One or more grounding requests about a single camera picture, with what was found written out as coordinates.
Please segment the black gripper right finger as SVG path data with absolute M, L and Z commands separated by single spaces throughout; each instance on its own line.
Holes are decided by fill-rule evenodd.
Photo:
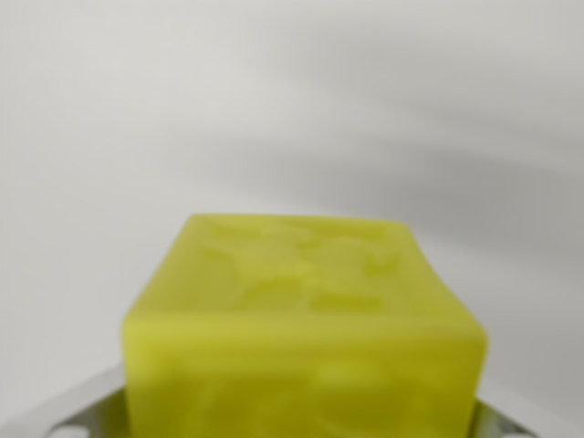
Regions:
M 471 426 L 473 438 L 541 437 L 541 433 L 528 422 L 536 413 L 534 406 L 525 400 L 478 399 Z

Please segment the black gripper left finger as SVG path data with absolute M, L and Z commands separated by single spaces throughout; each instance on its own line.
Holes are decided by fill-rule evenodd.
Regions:
M 42 437 L 130 437 L 121 366 L 103 371 L 49 403 Z

